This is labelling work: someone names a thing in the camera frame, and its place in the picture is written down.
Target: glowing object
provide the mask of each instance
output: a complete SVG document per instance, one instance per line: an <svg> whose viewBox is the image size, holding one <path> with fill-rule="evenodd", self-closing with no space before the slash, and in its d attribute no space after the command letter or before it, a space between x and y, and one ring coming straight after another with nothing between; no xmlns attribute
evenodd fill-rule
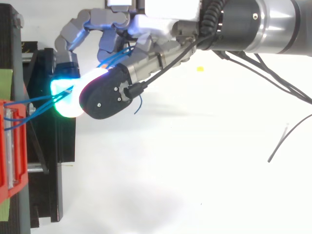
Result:
<svg viewBox="0 0 312 234"><path fill-rule="evenodd" d="M71 86L73 91L70 95L55 104L55 109L60 115L68 118L78 117L83 113L80 107L79 97L84 89L91 81L107 73L108 70L103 68L95 68L91 72L85 74L79 79L56 79L51 82L51 93L57 95Z"/></svg>

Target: black cable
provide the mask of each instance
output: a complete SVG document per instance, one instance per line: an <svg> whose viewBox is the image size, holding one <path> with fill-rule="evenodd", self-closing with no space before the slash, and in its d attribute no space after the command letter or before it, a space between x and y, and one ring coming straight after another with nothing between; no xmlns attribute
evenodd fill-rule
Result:
<svg viewBox="0 0 312 234"><path fill-rule="evenodd" d="M259 69L265 71L266 73L270 74L273 76L273 78L275 80L277 80L277 82L279 82L280 84L282 84L284 87L286 87L289 91L290 91L290 94L295 96L296 98L302 100L302 101L305 101L309 104L312 104L311 101L309 101L309 97L306 95L306 96L303 96L301 93L299 93L298 91L302 92L301 90L299 90L298 88L296 88L295 86L293 86L292 84L290 84L289 82L285 81L284 79L282 79L278 74L276 74L274 71L272 71L271 69L269 69L267 66L266 68L261 64L259 63L258 61L248 57L246 55L245 52L243 51L240 51L240 52L234 52L234 51L228 51L229 53L239 57L240 59L243 59L245 60L246 62L249 62L251 63L252 65L258 67Z"/></svg>
<svg viewBox="0 0 312 234"><path fill-rule="evenodd" d="M152 78L150 78L149 80L147 80L144 83L144 87L147 87L148 85L150 85L151 83L153 83L155 80L157 80L159 77L161 77L163 74L165 74L166 72L168 72L171 68L173 68L178 62L181 61L181 59L183 59L184 56L187 55L187 53L192 50L195 46L197 46L199 43L208 40L208 39L213 39L214 36L210 35L204 38L200 38L197 39L196 41L194 41L192 44L190 44L178 57L176 57L175 60L173 60L168 66L166 66L164 69L162 69L160 72L158 72L156 75L154 75Z"/></svg>
<svg viewBox="0 0 312 234"><path fill-rule="evenodd" d="M278 149L281 147L281 145L284 143L284 141L289 137L289 135L300 125L302 124L304 121L306 121L307 119L311 118L312 115L309 115L307 117L305 117L303 120L301 120L296 126L293 127L293 129L291 129L289 131L289 133L287 133L287 135L279 142L279 144L277 145L277 147L275 148L275 150L273 151L273 153L271 154L268 162L271 162L274 155L276 154L276 152L278 151Z"/></svg>
<svg viewBox="0 0 312 234"><path fill-rule="evenodd" d="M250 71L256 73L258 76L264 78L266 81L270 82L270 83L271 83L272 85L274 85L275 87L279 88L280 90L284 91L284 92L287 93L287 94L291 94L291 92L289 92L288 90L286 90L286 89L280 87L278 84L274 83L274 82L271 81L269 78L267 78L266 76L264 76L264 75L262 75L261 73L257 72L256 70L252 69L251 67L249 67L249 66L247 66L247 65L245 65L245 64L243 64L243 63L241 63L241 62L239 62L239 61L236 61L236 60L234 60L234 59L232 59L232 58L228 59L228 61L231 61L231 62L233 62L233 63L236 63L236 64L238 64L238 65L240 65L240 66L242 66L242 67L244 67L244 68L246 68L246 69L248 69L248 70L250 70Z"/></svg>
<svg viewBox="0 0 312 234"><path fill-rule="evenodd" d="M303 97L306 98L307 102L312 104L312 98L310 98L308 95L306 95L304 92L302 92L300 89L298 89L297 87L293 86L292 84L290 84L289 82L285 81L284 79L282 79L278 74L276 74L275 72L273 72L270 68L267 67L267 65L265 64L265 62L262 60L262 58L260 57L260 55L255 54L255 56L257 57L257 59L260 61L261 65L264 67L264 69L267 71L267 73L269 73L274 79L276 79L277 81L281 81L283 84L285 84L285 86L289 86L291 87L293 90L296 90L298 93L300 93Z"/></svg>

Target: red plastic bin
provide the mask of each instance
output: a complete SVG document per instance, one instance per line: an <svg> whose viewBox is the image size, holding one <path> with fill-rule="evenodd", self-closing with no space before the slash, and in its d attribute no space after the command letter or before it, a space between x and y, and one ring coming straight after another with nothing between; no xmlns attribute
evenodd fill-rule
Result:
<svg viewBox="0 0 312 234"><path fill-rule="evenodd" d="M27 173L27 145L25 124L12 130L14 139L14 187L8 188L6 148L4 134L4 104L10 101L0 100L0 204L21 191L28 183ZM23 104L6 106L5 108L14 110L13 118L26 118L26 107Z"/></svg>

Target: robotic hand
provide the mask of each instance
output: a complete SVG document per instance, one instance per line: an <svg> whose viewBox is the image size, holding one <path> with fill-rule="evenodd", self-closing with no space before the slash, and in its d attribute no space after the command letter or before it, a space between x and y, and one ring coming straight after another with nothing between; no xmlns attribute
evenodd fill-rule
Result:
<svg viewBox="0 0 312 234"><path fill-rule="evenodd" d="M107 0L63 28L55 78L79 78L73 50L91 30L102 31L97 58L116 65L88 83L79 101L91 117L108 118L197 49L311 56L311 10L310 0Z"/></svg>

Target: white background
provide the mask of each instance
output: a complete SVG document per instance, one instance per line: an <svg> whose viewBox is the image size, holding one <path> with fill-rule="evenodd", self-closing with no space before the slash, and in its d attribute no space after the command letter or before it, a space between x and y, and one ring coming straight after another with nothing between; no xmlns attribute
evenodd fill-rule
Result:
<svg viewBox="0 0 312 234"><path fill-rule="evenodd" d="M101 0L7 0L23 40L54 47L62 27ZM95 67L100 33L77 49ZM312 95L311 58L264 55ZM196 71L203 66L205 72ZM76 162L63 166L64 217L34 234L310 234L312 120L267 159L287 123L312 108L211 52L149 87L144 104L107 120L77 119Z"/></svg>

